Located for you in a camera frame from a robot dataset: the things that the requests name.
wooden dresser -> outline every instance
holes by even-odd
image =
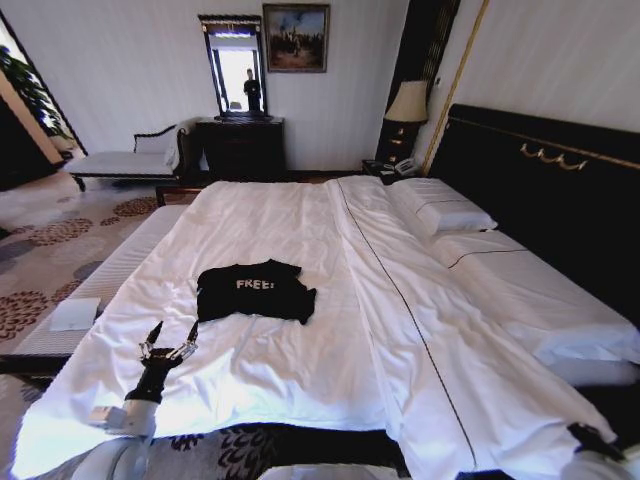
[[[198,122],[214,180],[276,181],[285,174],[284,120],[216,117]]]

picture frame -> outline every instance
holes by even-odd
[[[265,3],[267,69],[273,73],[325,73],[329,4]]]

robotic arm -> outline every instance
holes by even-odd
[[[198,348],[198,322],[194,323],[187,340],[173,349],[154,348],[161,329],[162,322],[140,344],[140,361],[145,369],[136,388],[125,396],[122,408],[96,407],[89,416],[91,425],[121,437],[94,448],[76,469],[72,480],[138,480],[144,476],[164,382],[169,371]]]

telephone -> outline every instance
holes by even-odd
[[[418,162],[416,162],[413,158],[402,160],[401,162],[398,162],[394,167],[394,170],[403,177],[411,175],[412,173],[417,172],[419,169],[420,166],[418,165]]]

potted plant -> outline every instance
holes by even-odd
[[[62,128],[60,114],[51,105],[46,90],[38,81],[31,66],[12,57],[9,49],[1,45],[0,68],[56,149],[64,151],[73,148],[70,142],[72,138]],[[50,125],[45,122],[45,119],[49,119]]]

